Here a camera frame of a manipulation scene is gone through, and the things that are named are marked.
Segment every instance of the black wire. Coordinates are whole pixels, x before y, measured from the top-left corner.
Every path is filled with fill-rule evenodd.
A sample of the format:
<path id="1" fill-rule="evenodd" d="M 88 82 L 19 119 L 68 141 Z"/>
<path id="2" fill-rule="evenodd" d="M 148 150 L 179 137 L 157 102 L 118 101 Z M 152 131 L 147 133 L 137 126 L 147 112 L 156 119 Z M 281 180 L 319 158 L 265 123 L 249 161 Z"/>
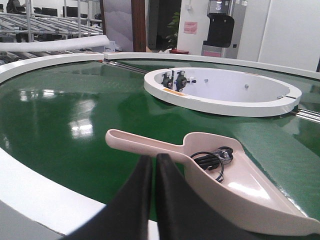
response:
<path id="1" fill-rule="evenodd" d="M 209 152 L 209 151 L 198 151 L 198 152 L 192 154 L 192 155 L 190 156 L 190 158 L 194 158 L 196 155 L 199 155 L 199 154 L 208 154 L 208 155 L 211 155 L 211 156 L 213 156 L 214 158 L 217 158 L 217 159 L 219 160 L 220 165 L 221 165 L 221 171 L 220 171 L 219 176 L 218 176 L 215 180 L 218 181 L 219 183 L 221 183 L 221 182 L 223 181 L 223 175 L 224 175 L 224 169 L 225 169 L 225 168 L 224 168 L 224 164 L 223 164 L 223 162 L 221 161 L 221 159 L 218 158 L 216 155 L 214 155 L 212 152 Z"/>

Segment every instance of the metal rack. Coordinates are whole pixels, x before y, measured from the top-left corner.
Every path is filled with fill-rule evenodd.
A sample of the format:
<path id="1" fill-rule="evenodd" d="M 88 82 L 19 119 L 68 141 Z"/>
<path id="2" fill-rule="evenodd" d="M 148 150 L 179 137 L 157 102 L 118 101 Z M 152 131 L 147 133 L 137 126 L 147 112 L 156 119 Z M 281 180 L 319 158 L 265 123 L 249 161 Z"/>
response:
<path id="1" fill-rule="evenodd" d="M 0 34 L 28 35 L 28 42 L 35 40 L 35 35 L 62 35 L 64 38 L 89 37 L 102 35 L 103 30 L 98 27 L 91 27 L 89 23 L 101 22 L 96 19 L 80 17 L 80 2 L 99 0 L 76 0 L 78 1 L 78 17 L 58 17 L 32 13 L 31 2 L 26 0 L 26 14 L 12 14 L 0 12 Z"/>

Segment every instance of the metal rail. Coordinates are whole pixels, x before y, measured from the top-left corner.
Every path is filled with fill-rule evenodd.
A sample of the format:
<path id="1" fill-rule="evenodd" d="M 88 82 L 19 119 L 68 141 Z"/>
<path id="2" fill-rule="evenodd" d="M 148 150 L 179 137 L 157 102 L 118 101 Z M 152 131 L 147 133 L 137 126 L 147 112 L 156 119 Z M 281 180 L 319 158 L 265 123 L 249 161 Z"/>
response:
<path id="1" fill-rule="evenodd" d="M 298 118 L 320 124 L 320 112 L 298 108 L 296 112 L 292 111 L 291 113 Z"/>

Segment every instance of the roller conveyor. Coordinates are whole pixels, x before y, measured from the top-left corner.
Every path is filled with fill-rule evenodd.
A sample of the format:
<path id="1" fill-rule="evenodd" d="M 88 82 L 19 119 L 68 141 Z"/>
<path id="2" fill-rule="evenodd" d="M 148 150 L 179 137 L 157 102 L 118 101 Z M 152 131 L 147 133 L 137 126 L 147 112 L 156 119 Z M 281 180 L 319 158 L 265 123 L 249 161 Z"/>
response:
<path id="1" fill-rule="evenodd" d="M 33 16 L 30 19 L 32 34 L 79 35 L 79 25 L 74 19 L 52 16 Z M 0 33 L 26 33 L 27 17 L 20 14 L 0 13 Z M 103 30 L 81 24 L 81 35 L 102 35 Z"/>

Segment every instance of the white wall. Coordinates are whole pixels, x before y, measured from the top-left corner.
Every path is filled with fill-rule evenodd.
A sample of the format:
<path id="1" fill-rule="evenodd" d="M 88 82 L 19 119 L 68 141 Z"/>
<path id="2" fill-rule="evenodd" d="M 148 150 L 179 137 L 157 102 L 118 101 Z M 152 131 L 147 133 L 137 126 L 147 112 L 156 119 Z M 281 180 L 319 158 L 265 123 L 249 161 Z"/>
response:
<path id="1" fill-rule="evenodd" d="M 208 0 L 182 0 L 177 49 L 189 51 L 192 55 L 201 55 L 202 44 L 207 40 L 210 20 L 207 17 Z M 196 22 L 196 34 L 184 33 L 185 22 Z"/>
<path id="2" fill-rule="evenodd" d="M 182 0 L 177 48 L 200 55 L 207 39 L 208 0 Z M 238 59 L 315 71 L 320 57 L 319 0 L 248 0 Z M 185 22 L 197 33 L 184 33 Z"/>
<path id="3" fill-rule="evenodd" d="M 320 1 L 272 0 L 258 61 L 316 71 Z"/>
<path id="4" fill-rule="evenodd" d="M 248 0 L 237 59 L 257 62 L 271 0 Z"/>

